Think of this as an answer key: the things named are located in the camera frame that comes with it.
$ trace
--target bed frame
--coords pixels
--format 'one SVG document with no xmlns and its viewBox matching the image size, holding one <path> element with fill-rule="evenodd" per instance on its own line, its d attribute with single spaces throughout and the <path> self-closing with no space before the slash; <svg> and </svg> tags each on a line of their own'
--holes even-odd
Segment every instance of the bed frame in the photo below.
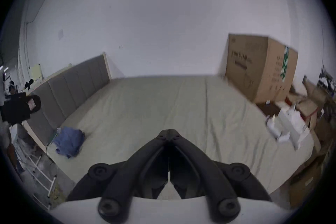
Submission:
<svg viewBox="0 0 336 224">
<path fill-rule="evenodd" d="M 46 152 L 55 130 L 110 80 L 105 53 L 55 73 L 30 93 L 40 97 L 41 109 L 23 121 L 23 127 Z"/>
</svg>

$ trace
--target clutter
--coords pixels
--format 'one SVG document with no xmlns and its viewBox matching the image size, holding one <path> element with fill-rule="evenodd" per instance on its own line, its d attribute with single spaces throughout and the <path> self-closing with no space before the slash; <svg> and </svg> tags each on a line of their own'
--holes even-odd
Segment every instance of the clutter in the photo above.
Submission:
<svg viewBox="0 0 336 224">
<path fill-rule="evenodd" d="M 310 134 L 309 128 L 301 118 L 300 112 L 295 110 L 295 106 L 289 109 L 282 108 L 278 117 L 284 129 L 290 132 L 290 140 L 294 149 L 300 149 L 301 142 Z"/>
<path fill-rule="evenodd" d="M 293 78 L 292 89 L 293 89 L 294 93 L 297 94 L 297 95 L 301 95 L 303 97 L 308 96 L 306 87 L 304 86 L 304 84 L 301 81 L 299 81 L 296 78 L 296 76 L 294 76 L 294 78 Z"/>
<path fill-rule="evenodd" d="M 266 126 L 277 142 L 281 143 L 289 140 L 289 132 L 283 130 L 283 127 L 279 120 L 275 120 L 275 115 L 273 115 L 273 117 L 267 116 Z"/>
<path fill-rule="evenodd" d="M 57 146 L 56 152 L 68 159 L 75 157 L 84 142 L 84 133 L 81 130 L 63 127 L 52 140 Z"/>
<path fill-rule="evenodd" d="M 229 34 L 226 76 L 254 103 L 283 101 L 298 53 L 269 37 Z"/>
<path fill-rule="evenodd" d="M 300 206 L 317 185 L 320 177 L 321 159 L 316 158 L 309 167 L 292 179 L 289 189 L 290 205 L 292 207 Z"/>
<path fill-rule="evenodd" d="M 320 78 L 318 79 L 318 85 L 321 88 L 324 88 L 331 98 L 334 96 L 336 82 L 333 80 L 332 76 L 328 74 L 324 66 Z"/>
<path fill-rule="evenodd" d="M 318 81 L 322 84 L 322 85 L 324 85 L 326 88 L 328 87 L 328 81 L 327 81 L 327 79 L 326 78 L 319 78 L 318 79 Z"/>
</svg>

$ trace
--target floor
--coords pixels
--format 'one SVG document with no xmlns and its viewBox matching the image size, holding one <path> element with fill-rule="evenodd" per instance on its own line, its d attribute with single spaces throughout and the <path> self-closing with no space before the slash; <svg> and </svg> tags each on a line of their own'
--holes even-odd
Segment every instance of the floor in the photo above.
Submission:
<svg viewBox="0 0 336 224">
<path fill-rule="evenodd" d="M 73 187 L 76 185 L 67 175 L 65 175 L 56 164 L 48 158 L 48 156 L 40 150 L 35 144 L 35 142 L 31 139 L 31 137 L 25 132 L 22 128 L 19 128 L 18 139 L 14 143 L 14 146 L 17 150 L 18 159 L 20 159 L 20 163 L 25 171 L 20 174 L 20 178 L 23 181 L 23 184 L 27 190 L 27 192 L 33 197 L 37 197 L 40 200 L 35 201 L 43 208 L 48 210 L 57 207 L 59 204 L 65 202 L 66 197 L 69 195 Z M 52 179 L 56 175 L 55 185 L 51 192 L 50 198 L 47 197 L 47 190 L 43 188 L 37 180 L 35 180 L 32 175 L 27 171 L 30 169 L 34 170 L 34 165 L 27 158 L 27 155 L 31 156 L 31 159 L 36 162 L 39 156 L 41 155 L 41 160 L 38 164 L 40 170 Z M 36 170 L 34 175 L 38 180 L 45 186 L 49 188 L 50 182 L 38 171 Z M 166 199 L 179 199 L 179 195 L 176 193 L 175 196 L 171 197 L 171 193 L 174 187 L 169 182 L 166 187 L 161 192 L 158 199 L 166 200 Z M 289 203 L 289 180 L 286 181 L 281 187 L 275 190 L 270 194 L 274 203 L 284 209 L 291 209 Z"/>
<path fill-rule="evenodd" d="M 69 195 L 73 187 L 76 185 L 65 173 L 63 173 L 56 164 L 48 158 L 48 156 L 40 150 L 31 139 L 31 137 L 22 129 L 19 131 L 19 137 L 14 143 L 17 158 L 20 165 L 23 168 L 23 172 L 20 173 L 20 178 L 23 182 L 26 191 L 29 195 L 43 208 L 48 210 L 57 207 L 59 204 L 65 202 L 66 197 Z M 27 156 L 30 156 L 33 162 L 37 162 L 38 158 L 41 159 L 38 163 L 39 169 L 52 180 L 56 176 L 54 187 L 51 191 L 50 197 L 48 198 L 48 191 L 28 172 L 34 171 L 33 173 L 36 178 L 47 188 L 50 187 L 51 183 L 43 176 L 37 169 L 35 169 L 34 164 L 30 161 Z"/>
</svg>

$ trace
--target blue cloth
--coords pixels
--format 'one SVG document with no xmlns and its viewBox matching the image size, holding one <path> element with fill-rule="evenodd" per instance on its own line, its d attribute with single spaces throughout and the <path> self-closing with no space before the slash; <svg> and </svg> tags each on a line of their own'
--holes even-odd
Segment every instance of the blue cloth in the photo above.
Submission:
<svg viewBox="0 0 336 224">
<path fill-rule="evenodd" d="M 84 133 L 81 130 L 63 127 L 61 132 L 53 139 L 56 152 L 69 158 L 75 157 L 84 142 Z"/>
</svg>

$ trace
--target gray bed sheet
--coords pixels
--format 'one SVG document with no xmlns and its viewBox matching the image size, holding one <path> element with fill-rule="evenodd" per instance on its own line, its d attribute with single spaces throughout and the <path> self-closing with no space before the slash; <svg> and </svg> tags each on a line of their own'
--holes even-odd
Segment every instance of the gray bed sheet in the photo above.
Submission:
<svg viewBox="0 0 336 224">
<path fill-rule="evenodd" d="M 271 193 L 311 155 L 309 135 L 295 151 L 277 143 L 265 127 L 265 116 L 240 92 L 217 76 L 115 79 L 91 96 L 63 126 L 81 129 L 86 140 L 72 159 L 47 153 L 78 182 L 95 163 L 117 163 L 163 129 L 176 129 L 208 157 L 240 162 Z"/>
</svg>

